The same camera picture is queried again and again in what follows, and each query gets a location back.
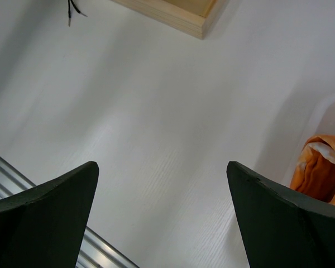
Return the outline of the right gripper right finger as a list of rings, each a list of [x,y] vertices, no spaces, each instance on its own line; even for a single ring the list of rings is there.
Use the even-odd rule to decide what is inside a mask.
[[[335,267],[335,206],[227,165],[234,211],[250,267]]]

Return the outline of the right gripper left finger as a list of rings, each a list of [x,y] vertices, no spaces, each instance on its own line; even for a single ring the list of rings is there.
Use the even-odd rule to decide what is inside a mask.
[[[0,200],[0,267],[75,267],[98,184],[94,161]]]

